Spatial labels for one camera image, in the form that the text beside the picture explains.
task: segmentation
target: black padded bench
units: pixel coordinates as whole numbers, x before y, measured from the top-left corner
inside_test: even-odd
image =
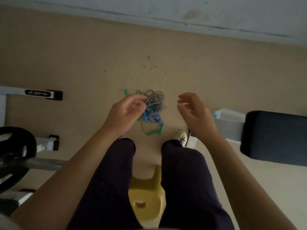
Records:
[[[307,117],[249,112],[240,151],[257,160],[307,166]]]

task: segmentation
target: person's right arm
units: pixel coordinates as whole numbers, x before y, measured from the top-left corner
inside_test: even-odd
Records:
[[[218,133],[210,110],[197,94],[178,97],[178,111],[211,154],[240,229],[296,229]]]

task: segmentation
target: tangled jump rope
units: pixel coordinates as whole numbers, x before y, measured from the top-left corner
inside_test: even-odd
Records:
[[[125,89],[125,94],[126,96],[129,95],[127,89]],[[146,105],[146,110],[143,112],[142,116],[138,119],[138,121],[141,123],[143,132],[146,135],[161,134],[164,127],[164,122],[161,120],[160,117],[160,112],[163,109],[163,98],[164,98],[163,93],[161,91],[155,92],[150,89],[145,93],[141,92],[140,90],[137,90],[136,94],[142,94],[147,97],[147,99],[144,100],[144,103]],[[142,122],[158,123],[160,124],[160,128],[151,130],[146,133]]]

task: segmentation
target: pant leg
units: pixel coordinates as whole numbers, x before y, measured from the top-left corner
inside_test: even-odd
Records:
[[[176,139],[165,142],[161,152],[166,208],[159,227],[234,230],[218,201],[203,155],[182,147]]]
[[[116,140],[93,175],[67,229],[141,229],[129,202],[135,145]]]

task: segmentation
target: person's left arm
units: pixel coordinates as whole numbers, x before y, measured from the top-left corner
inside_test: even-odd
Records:
[[[115,103],[104,125],[10,218],[23,230],[65,229],[110,145],[145,111],[143,95]]]

